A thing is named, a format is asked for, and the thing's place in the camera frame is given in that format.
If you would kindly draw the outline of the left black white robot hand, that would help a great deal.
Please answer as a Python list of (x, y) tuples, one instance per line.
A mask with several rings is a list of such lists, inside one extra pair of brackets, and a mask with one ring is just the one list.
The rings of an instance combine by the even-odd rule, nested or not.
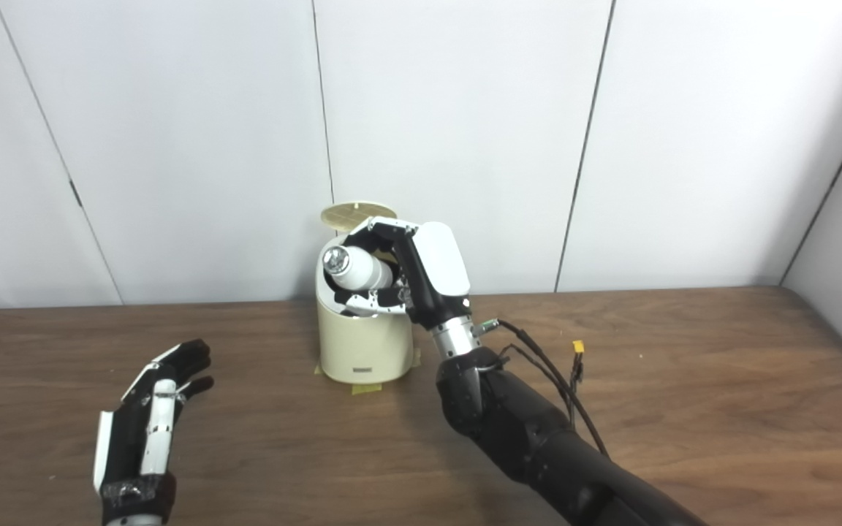
[(202, 339), (177, 344), (137, 374), (120, 405), (99, 415), (94, 489), (104, 506), (124, 515), (162, 515), (174, 492), (168, 460), (173, 433), (187, 400), (206, 392), (213, 377)]

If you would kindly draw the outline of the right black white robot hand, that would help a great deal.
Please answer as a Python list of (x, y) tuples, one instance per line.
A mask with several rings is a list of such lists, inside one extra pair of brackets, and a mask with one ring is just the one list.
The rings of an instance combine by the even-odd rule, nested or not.
[(470, 280), (447, 224), (374, 216), (325, 250), (334, 300), (358, 316), (407, 314), (426, 330), (470, 316)]

